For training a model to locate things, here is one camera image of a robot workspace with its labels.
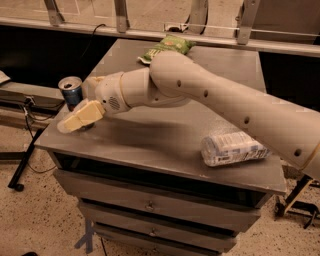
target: gray drawer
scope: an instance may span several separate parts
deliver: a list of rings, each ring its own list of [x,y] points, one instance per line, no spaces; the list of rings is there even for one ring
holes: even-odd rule
[[[159,238],[150,238],[137,233],[117,229],[114,227],[102,226],[95,224],[94,231],[108,240],[114,240],[124,244],[134,245],[140,248],[145,248],[153,252],[164,253],[174,256],[216,256],[221,255],[215,251],[209,251],[180,243],[161,240]]]
[[[55,171],[54,175],[68,194],[79,198],[184,219],[236,232],[245,232],[260,217],[260,211],[252,208],[173,193],[162,189],[62,170]]]
[[[188,243],[219,252],[228,252],[235,244],[236,239],[226,235],[210,232],[190,226],[182,226],[175,222],[142,216],[119,209],[80,202],[78,205],[85,218],[93,222],[100,222],[143,233],[150,237],[160,237],[180,243]]]

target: table top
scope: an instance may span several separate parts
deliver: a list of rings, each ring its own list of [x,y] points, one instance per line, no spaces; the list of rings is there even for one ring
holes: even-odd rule
[[[153,45],[118,40],[90,76],[142,68],[137,57]],[[188,56],[211,72],[264,90],[256,52],[196,46]],[[36,141],[36,147],[255,191],[275,194],[286,191],[277,156],[213,168],[204,164],[200,153],[202,138],[238,129],[198,102],[190,101],[175,108],[137,107],[104,118],[88,131],[61,134],[56,125],[66,112],[65,106]]]

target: green package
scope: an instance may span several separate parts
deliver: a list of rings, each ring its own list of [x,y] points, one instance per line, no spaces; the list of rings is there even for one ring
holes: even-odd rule
[[[144,64],[150,64],[154,56],[162,51],[176,51],[182,54],[187,54],[188,51],[195,46],[195,42],[183,39],[181,37],[167,35],[160,43],[156,44],[153,48],[149,49],[139,59]]]

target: cabinet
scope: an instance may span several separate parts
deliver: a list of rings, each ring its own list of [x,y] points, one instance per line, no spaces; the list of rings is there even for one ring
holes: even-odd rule
[[[140,64],[133,56],[152,45],[118,40],[92,75],[136,69]],[[189,56],[210,71],[263,89],[257,53],[195,47]],[[56,124],[66,111],[36,146],[49,152],[58,167],[54,176],[107,239],[169,255],[218,255],[259,219],[259,209],[273,194],[286,191],[277,156],[207,167],[201,139],[237,128],[197,102],[138,107],[90,130],[60,134]]]

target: blue soda can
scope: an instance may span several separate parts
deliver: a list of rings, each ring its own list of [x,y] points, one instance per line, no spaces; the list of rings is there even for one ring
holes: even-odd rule
[[[58,84],[69,111],[83,100],[81,84],[82,80],[76,76],[65,77]]]

